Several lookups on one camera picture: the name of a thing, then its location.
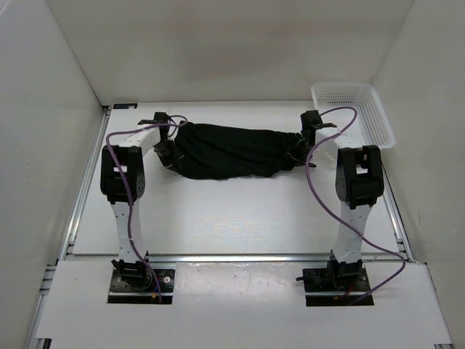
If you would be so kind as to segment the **black shorts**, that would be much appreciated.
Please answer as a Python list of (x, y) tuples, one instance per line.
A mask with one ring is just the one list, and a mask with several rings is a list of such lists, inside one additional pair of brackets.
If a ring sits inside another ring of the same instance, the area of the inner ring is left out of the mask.
[(193, 180), (272, 177), (287, 167), (285, 132), (187, 123), (174, 138), (183, 159), (170, 170)]

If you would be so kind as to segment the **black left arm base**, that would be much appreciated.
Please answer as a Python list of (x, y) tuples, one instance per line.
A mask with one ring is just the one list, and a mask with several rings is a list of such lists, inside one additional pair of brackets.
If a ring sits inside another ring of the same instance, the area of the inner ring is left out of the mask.
[(153, 274), (142, 262), (112, 260), (113, 272), (108, 288), (109, 304), (172, 304), (175, 269), (155, 269)]

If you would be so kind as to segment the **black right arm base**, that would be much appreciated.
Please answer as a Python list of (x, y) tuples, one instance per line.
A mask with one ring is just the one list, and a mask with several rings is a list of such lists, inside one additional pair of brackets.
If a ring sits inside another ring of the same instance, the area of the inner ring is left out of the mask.
[(329, 260), (324, 268), (304, 268), (295, 279), (304, 285), (307, 307), (374, 306), (368, 274), (361, 260)]

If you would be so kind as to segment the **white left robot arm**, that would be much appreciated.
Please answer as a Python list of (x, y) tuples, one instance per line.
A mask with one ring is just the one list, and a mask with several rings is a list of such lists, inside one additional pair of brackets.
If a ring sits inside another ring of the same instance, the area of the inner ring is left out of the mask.
[(144, 156), (154, 151), (164, 167), (182, 159), (170, 138), (170, 126), (143, 125), (130, 131), (111, 132), (101, 153), (100, 190), (116, 219), (119, 260), (146, 263), (140, 222), (140, 199), (145, 192)]

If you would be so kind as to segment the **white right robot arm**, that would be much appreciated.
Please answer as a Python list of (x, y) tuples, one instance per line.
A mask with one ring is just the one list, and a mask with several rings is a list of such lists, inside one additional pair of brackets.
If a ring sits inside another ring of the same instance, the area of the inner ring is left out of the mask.
[(384, 192), (384, 176), (381, 168), (381, 151), (376, 145), (360, 148), (343, 148), (336, 151), (335, 190), (341, 202), (341, 214), (335, 215), (319, 197), (306, 170), (310, 190), (322, 208), (339, 222), (336, 245), (330, 260), (337, 264), (326, 273), (327, 284), (341, 291), (352, 283), (351, 270), (362, 260), (361, 246), (366, 222), (378, 197)]

